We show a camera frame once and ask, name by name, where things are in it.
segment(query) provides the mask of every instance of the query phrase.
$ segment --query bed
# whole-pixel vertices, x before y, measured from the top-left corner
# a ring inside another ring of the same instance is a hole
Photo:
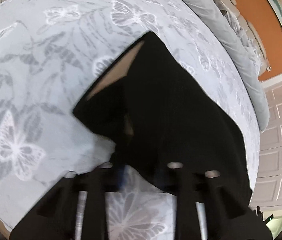
[[[0,152],[9,154],[0,153],[0,220],[8,231],[67,171],[87,172],[109,159],[113,142],[71,112],[149,30],[241,129],[254,189],[260,129],[250,96],[224,46],[182,0],[7,0],[0,5]],[[173,196],[132,168],[126,176],[124,194],[107,196],[110,239],[172,239]]]

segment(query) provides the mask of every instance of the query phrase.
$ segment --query beige upholstered headboard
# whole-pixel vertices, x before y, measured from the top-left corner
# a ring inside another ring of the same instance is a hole
[[[257,33],[253,24],[249,21],[246,21],[244,17],[240,14],[240,11],[236,8],[236,0],[221,0],[221,1],[234,13],[241,27],[246,31],[247,36],[253,40],[254,45],[257,47],[258,53],[262,60],[262,66],[261,66],[260,73],[259,73],[259,76],[260,76],[261,74],[265,72],[269,64],[267,60],[267,54],[265,51],[265,47],[262,43],[262,40],[259,34]]]

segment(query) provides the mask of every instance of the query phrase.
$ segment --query folded gray blanket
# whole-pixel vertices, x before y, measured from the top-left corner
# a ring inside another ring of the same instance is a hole
[[[209,27],[232,58],[249,93],[260,131],[268,125],[270,112],[265,92],[254,71],[253,62],[240,39],[212,0],[182,0]]]

